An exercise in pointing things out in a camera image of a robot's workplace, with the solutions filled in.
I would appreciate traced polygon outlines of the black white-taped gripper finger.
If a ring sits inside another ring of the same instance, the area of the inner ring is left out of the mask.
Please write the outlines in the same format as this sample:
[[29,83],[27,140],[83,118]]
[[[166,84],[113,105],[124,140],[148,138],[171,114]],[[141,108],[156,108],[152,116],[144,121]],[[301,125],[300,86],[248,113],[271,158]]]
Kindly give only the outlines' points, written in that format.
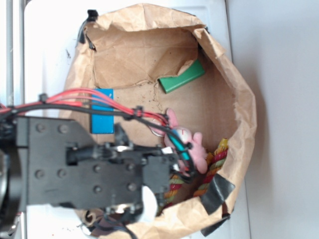
[[152,222],[158,211],[158,203],[155,194],[147,186],[142,187],[143,212],[141,214],[141,222]]

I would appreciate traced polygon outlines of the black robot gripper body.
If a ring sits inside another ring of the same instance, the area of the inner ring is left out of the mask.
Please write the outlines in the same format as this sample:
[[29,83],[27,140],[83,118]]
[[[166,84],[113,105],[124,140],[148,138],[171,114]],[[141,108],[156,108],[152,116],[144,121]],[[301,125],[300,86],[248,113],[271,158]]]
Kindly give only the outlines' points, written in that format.
[[133,144],[118,124],[115,136],[113,143],[98,144],[74,120],[17,118],[21,208],[100,208],[135,220],[144,209],[143,187],[163,195],[178,156]]

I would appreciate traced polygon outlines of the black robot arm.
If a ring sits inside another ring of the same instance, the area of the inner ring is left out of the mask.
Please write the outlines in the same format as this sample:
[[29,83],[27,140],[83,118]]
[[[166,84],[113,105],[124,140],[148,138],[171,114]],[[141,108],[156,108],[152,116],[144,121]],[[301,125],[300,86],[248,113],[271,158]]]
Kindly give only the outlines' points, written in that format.
[[133,144],[120,125],[116,140],[97,143],[71,119],[17,117],[0,125],[0,227],[28,205],[138,215],[142,188],[160,197],[178,156]]

